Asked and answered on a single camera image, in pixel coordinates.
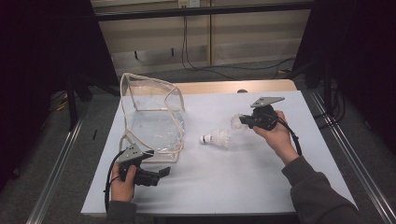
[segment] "badminton shuttlecock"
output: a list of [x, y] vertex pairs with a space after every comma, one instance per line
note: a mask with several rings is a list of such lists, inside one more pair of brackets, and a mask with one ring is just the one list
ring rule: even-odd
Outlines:
[[201, 144], [213, 144], [219, 147], [230, 145], [230, 135], [228, 130], [215, 130], [213, 133], [203, 135], [199, 138]]
[[242, 114], [236, 114], [231, 118], [231, 129], [234, 131], [244, 131], [248, 129], [246, 124], [243, 124], [239, 117], [243, 116]]

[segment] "sleeve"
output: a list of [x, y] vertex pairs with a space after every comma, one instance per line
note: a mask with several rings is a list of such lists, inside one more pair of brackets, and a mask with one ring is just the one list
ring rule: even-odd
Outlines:
[[355, 205], [332, 189], [327, 177], [304, 157], [289, 163], [282, 173], [291, 184], [291, 200], [302, 223], [361, 223]]
[[136, 204], [111, 201], [106, 220], [102, 224], [132, 224], [136, 216]]

